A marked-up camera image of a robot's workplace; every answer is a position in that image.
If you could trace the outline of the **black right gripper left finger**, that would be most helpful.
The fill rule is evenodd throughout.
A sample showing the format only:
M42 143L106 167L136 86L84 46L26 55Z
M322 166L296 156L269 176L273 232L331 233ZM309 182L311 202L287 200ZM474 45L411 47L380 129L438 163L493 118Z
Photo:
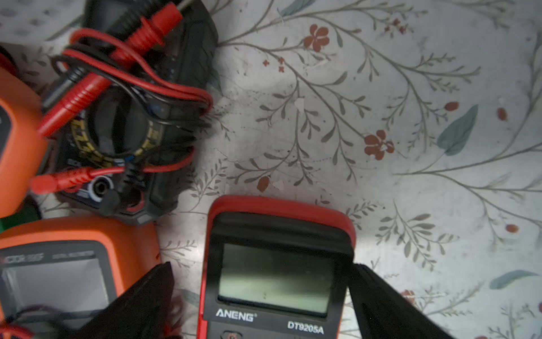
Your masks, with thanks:
M171 264L159 264L69 337L163 338L173 289Z

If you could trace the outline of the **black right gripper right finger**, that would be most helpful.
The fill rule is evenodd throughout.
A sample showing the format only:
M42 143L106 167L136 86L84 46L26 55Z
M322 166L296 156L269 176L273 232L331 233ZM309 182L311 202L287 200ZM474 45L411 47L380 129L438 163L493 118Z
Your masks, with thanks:
M362 339L452 338L368 266L350 266L348 288Z

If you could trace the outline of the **orange multimeter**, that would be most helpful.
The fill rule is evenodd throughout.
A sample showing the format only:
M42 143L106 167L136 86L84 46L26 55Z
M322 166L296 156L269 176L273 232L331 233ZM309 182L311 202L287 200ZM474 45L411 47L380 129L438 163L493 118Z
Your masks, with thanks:
M1 233L1 337L62 338L161 262L154 222L38 220Z

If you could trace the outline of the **red ANENG multimeter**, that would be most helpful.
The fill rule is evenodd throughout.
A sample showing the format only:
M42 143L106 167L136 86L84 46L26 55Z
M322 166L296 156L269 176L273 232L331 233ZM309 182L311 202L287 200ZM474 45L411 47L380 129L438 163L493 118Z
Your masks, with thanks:
M356 233L338 211L222 196L207 215L199 338L336 338Z

